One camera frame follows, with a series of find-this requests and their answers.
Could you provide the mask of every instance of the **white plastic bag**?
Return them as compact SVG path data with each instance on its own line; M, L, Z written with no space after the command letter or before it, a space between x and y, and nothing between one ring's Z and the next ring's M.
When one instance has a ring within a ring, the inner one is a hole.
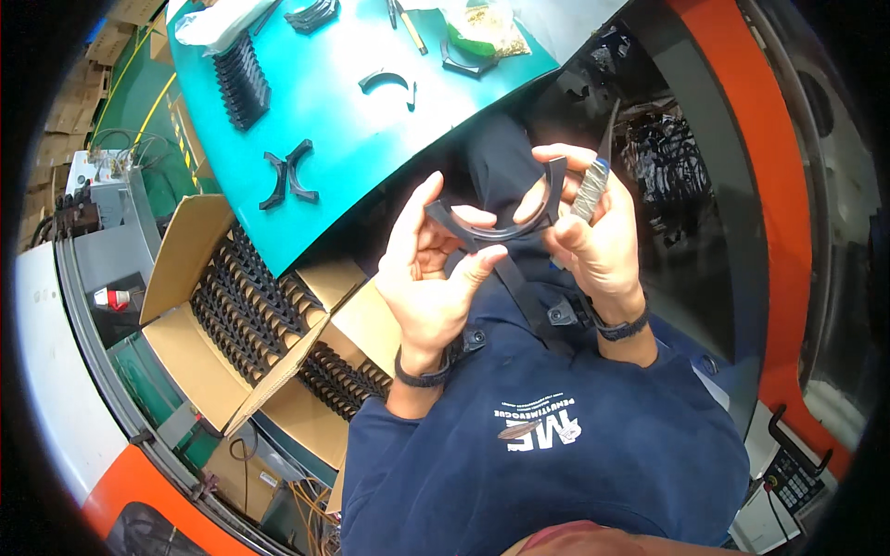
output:
M176 40L204 45L205 56L229 48L241 29L265 12L274 0L219 0L203 12L187 13L176 21Z

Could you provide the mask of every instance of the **stack of black plastic parts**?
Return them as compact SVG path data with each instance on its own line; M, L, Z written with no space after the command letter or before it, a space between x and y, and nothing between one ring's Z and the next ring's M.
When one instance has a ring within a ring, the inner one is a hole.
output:
M297 275L272 276L237 222L217 244L190 301L216 347L252 386L287 353L285 334L303 337L309 309L322 309Z
M214 56L214 67L229 120L245 132L269 110L271 95L269 82L256 59L254 43L246 30L238 35L229 50Z
M324 342L315 343L296 379L346 421L351 421L368 396L386 398L392 383L370 359L352 368Z

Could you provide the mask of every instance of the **sweatshirt logo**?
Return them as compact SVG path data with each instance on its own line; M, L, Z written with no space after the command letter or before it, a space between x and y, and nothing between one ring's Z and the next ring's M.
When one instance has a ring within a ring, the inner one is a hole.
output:
M523 423L538 422L538 426L522 436L506 442L508 452L528 452L535 448L547 450L554 446L554 440L571 444L581 435L578 418L569 417L574 398L566 399L562 393L550 394L528 404L501 402L504 409L495 409L495 417L504 419L506 427Z

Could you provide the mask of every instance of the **cardboard box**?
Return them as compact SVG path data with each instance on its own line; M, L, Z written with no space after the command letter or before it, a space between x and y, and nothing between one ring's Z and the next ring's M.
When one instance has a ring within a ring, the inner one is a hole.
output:
M275 489L281 483L281 477L259 455L255 455L247 460L245 493L245 462L233 458L231 452L243 457L242 447L249 451L251 446L235 446L230 452L229 446L232 441L224 439L220 442L201 471L205 474L213 473L220 478L216 486L217 495L225 498L229 504L248 517L260 521L271 504ZM247 509L244 507L245 495L247 495Z
M86 49L86 58L105 66L113 66L135 30L136 26L130 23L107 19L99 34Z
M44 133L34 159L35 167L52 168L71 162L74 151L68 150L69 136L64 133Z
M185 152L182 153L185 157L186 166L199 178L215 178L214 171L211 169L207 156L204 154L204 148L201 147L201 141L198 141L198 134L195 133L195 126L191 122L189 111L185 108L185 101L182 99L182 95L176 98L171 110L174 116L174 131L177 136L185 140L183 145L189 151L188 156L186 156Z
M173 65L173 54L170 52L170 41L166 35L151 33L149 52L151 59L162 64Z
M60 95L50 109L50 115L44 125L44 131L48 133L73 133L82 111L83 107L80 105L80 101L74 101L67 96Z
M134 25L147 25L151 16L166 0L120 0L111 8L109 18Z
M401 329L373 279L323 326L318 341L333 348L353 368L371 359L389 376L395 376ZM349 424L323 404L303 403L306 394L312 396L300 383L290 381L269 398L262 411L301 446L334 469L341 469Z
M49 183L53 177L51 166L31 166L31 175L28 177L28 187L33 188L41 183Z
M226 436L273 394L293 385L303 392L288 401L289 410L327 413L339 419L302 385L290 380L324 331L328 314L320 315L317 324L310 321L314 325L310 333L290 346L255 388L217 349L192 314L189 299L194 287L233 220L222 195L185 197L176 207L146 288L140 318L140 323L147 325L143 334L191 403ZM297 272L326 311L334 309L365 279L351 261L327 262Z

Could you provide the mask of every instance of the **cardboard boxes stack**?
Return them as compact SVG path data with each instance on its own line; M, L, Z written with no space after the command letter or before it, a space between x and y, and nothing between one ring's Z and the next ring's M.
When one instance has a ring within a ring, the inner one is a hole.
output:
M52 214L56 196L64 193L71 158L83 150L99 100L108 95L109 71L81 60L68 74L44 125L28 176L20 239L29 241L39 214ZM28 241L20 243L20 248Z
M297 269L325 313L252 388L192 314L189 299L217 242L234 220L225 197L185 197L176 208L146 288L140 321L158 358L191 403L230 437L256 411L335 469L343 465L348 423L292 380L316 342L353 368L370 358L389 376L401 338L372 282L351 261Z

